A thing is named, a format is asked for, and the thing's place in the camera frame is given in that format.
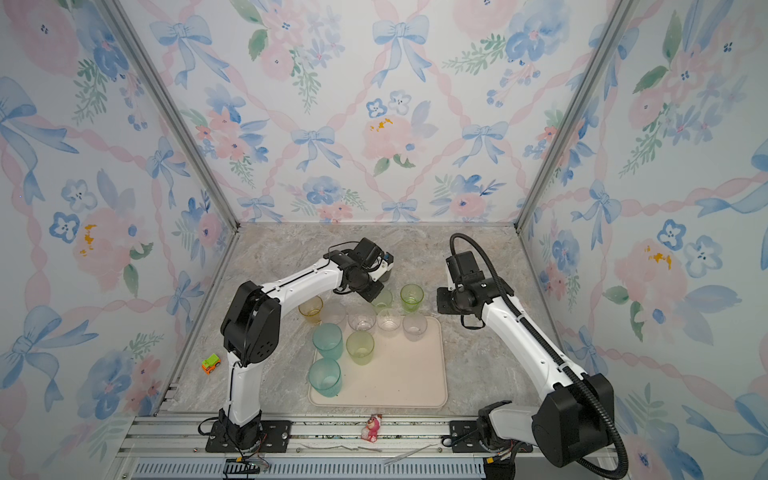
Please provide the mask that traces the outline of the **clear smooth cup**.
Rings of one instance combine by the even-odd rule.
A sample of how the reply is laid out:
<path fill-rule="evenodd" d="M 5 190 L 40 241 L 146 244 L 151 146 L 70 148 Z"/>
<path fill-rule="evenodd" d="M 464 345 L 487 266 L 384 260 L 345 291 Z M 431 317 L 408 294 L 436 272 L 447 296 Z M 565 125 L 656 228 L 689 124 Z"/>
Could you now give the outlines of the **clear smooth cup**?
<path fill-rule="evenodd" d="M 370 331 L 376 326 L 377 314 L 370 304 L 352 305 L 347 309 L 347 322 L 354 331 Z"/>

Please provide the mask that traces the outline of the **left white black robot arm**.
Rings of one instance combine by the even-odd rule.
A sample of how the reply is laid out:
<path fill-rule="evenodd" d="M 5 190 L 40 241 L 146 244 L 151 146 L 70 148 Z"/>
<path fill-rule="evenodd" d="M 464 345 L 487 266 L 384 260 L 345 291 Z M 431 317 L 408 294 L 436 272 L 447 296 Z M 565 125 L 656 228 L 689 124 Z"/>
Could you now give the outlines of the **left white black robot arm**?
<path fill-rule="evenodd" d="M 356 293 L 374 300 L 394 266 L 394 256 L 368 238 L 331 246 L 314 264 L 283 279 L 258 285 L 242 283 L 230 303 L 220 332 L 226 350 L 226 397 L 213 424 L 215 440 L 251 453 L 266 438 L 260 386 L 266 360 L 278 347 L 285 314 L 326 292 Z"/>

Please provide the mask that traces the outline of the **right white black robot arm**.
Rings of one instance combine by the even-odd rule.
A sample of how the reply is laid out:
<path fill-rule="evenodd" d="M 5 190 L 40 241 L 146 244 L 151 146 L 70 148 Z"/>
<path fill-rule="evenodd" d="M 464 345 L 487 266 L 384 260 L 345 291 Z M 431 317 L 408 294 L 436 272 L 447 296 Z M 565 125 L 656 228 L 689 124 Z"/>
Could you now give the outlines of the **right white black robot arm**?
<path fill-rule="evenodd" d="M 511 287 L 485 275 L 471 252 L 446 259 L 450 285 L 437 289 L 442 315 L 475 317 L 493 331 L 530 377 L 539 404 L 500 401 L 478 411 L 483 443 L 499 448 L 512 442 L 536 446 L 551 464 L 563 467 L 614 443 L 593 403 L 566 374 L 570 368 L 614 419 L 614 392 L 601 374 L 588 374 L 530 319 Z"/>

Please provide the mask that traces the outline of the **clear textured cup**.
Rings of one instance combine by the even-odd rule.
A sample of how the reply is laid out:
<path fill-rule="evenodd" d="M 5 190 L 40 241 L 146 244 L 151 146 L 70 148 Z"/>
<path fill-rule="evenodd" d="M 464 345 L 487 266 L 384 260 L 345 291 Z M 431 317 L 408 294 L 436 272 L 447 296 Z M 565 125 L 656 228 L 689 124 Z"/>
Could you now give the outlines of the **clear textured cup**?
<path fill-rule="evenodd" d="M 329 300 L 321 311 L 321 319 L 324 323 L 342 326 L 347 322 L 347 309 L 338 300 Z"/>
<path fill-rule="evenodd" d="M 402 329 L 404 336 L 409 341 L 420 341 L 428 329 L 428 320 L 419 312 L 411 312 L 404 316 Z"/>

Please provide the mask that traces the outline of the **teal cup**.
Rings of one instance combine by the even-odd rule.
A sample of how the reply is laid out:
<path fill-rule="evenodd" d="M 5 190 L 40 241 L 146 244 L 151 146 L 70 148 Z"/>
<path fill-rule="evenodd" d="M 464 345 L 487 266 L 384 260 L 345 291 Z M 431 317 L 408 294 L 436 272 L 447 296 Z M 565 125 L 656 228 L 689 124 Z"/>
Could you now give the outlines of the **teal cup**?
<path fill-rule="evenodd" d="M 335 397 L 342 388 L 341 367 L 336 360 L 320 358 L 311 365 L 308 381 L 320 395 L 327 398 Z"/>
<path fill-rule="evenodd" d="M 312 342 L 322 358 L 338 361 L 344 351 L 344 337 L 337 324 L 323 323 L 312 336 Z"/>

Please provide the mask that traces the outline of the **bright green cup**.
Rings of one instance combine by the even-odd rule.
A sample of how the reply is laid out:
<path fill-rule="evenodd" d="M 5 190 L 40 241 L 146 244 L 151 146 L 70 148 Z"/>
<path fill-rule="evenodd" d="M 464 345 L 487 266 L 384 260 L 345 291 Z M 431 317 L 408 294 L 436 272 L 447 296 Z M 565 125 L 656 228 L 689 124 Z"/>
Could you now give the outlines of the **bright green cup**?
<path fill-rule="evenodd" d="M 407 313 L 418 311 L 424 301 L 424 297 L 424 290 L 417 284 L 406 284 L 400 290 L 402 306 Z"/>

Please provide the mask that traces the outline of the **light green textured cup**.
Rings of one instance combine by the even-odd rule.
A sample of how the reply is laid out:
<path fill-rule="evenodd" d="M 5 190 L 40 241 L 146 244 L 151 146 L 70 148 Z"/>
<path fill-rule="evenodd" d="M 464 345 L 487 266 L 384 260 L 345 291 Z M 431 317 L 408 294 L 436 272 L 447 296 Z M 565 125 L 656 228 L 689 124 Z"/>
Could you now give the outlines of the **light green textured cup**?
<path fill-rule="evenodd" d="M 382 310 L 390 309 L 393 305 L 394 296 L 389 289 L 383 289 L 372 301 L 374 310 L 379 313 Z"/>
<path fill-rule="evenodd" d="M 352 361 L 360 366 L 369 364 L 375 349 L 374 337 L 368 331 L 354 331 L 346 340 L 346 351 Z"/>

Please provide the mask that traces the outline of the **yellow amber cup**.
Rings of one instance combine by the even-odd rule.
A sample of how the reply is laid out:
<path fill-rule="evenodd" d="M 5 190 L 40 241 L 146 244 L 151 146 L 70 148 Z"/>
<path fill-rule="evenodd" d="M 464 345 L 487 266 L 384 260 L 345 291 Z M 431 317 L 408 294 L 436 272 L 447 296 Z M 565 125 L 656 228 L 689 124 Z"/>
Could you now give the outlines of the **yellow amber cup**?
<path fill-rule="evenodd" d="M 322 323 L 322 310 L 324 307 L 323 299 L 319 296 L 313 296 L 298 306 L 298 311 L 304 320 L 310 325 L 320 325 Z"/>

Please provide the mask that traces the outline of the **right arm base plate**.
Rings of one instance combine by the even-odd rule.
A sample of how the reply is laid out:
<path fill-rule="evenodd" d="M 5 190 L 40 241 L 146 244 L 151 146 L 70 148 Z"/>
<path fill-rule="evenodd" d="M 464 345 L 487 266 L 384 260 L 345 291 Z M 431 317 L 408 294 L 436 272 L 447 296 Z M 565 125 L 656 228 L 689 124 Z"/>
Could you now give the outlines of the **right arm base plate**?
<path fill-rule="evenodd" d="M 520 453 L 532 453 L 533 447 L 517 440 L 499 437 L 490 423 L 483 419 L 453 420 L 449 422 L 449 434 L 441 439 L 444 448 L 453 453 L 483 453 L 500 455 L 509 453 L 520 445 Z"/>

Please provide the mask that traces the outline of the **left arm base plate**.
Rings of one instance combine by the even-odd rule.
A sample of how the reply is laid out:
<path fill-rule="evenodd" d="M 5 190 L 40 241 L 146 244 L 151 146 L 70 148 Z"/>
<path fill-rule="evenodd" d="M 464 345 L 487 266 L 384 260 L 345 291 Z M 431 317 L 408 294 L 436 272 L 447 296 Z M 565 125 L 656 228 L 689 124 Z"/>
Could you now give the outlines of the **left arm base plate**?
<path fill-rule="evenodd" d="M 216 420 L 205 435 L 206 453 L 285 453 L 288 448 L 292 422 L 267 420 L 239 427 L 228 421 Z"/>

